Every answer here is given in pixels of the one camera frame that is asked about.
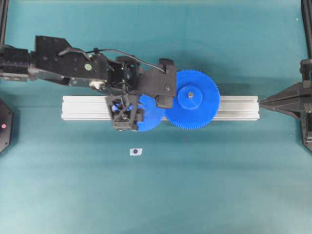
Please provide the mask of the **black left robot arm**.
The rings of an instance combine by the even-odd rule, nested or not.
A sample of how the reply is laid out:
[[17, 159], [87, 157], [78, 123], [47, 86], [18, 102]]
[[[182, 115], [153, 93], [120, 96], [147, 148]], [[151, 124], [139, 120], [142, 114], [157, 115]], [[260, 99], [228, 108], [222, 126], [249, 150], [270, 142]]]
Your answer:
[[9, 81], [42, 79], [64, 86], [89, 87], [111, 96], [147, 95], [156, 106], [170, 109], [176, 96], [177, 69], [171, 59], [161, 58], [145, 71], [144, 62], [121, 53], [106, 57], [104, 49], [85, 52], [66, 39], [37, 36], [35, 50], [0, 47], [0, 77]]

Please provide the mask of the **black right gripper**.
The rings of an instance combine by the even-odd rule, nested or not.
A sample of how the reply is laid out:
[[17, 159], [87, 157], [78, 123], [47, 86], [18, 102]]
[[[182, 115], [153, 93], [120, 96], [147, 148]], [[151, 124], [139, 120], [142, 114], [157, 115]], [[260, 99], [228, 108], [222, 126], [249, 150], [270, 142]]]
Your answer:
[[291, 116], [300, 121], [302, 142], [312, 150], [312, 60], [300, 62], [302, 81], [261, 100], [261, 108]]

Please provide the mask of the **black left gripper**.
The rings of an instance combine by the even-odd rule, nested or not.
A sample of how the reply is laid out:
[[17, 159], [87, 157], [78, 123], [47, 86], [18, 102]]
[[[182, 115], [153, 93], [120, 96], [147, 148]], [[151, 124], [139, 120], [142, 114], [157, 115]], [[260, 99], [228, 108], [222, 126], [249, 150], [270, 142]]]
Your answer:
[[[90, 81], [90, 88], [106, 96], [118, 96], [128, 93], [137, 87], [141, 63], [128, 56], [119, 56], [115, 60], [109, 59], [104, 54], [92, 56], [94, 62], [99, 64], [100, 78]], [[168, 58], [158, 60], [162, 73], [176, 73], [174, 61]], [[161, 109], [172, 109], [173, 97], [158, 95], [156, 106]]]

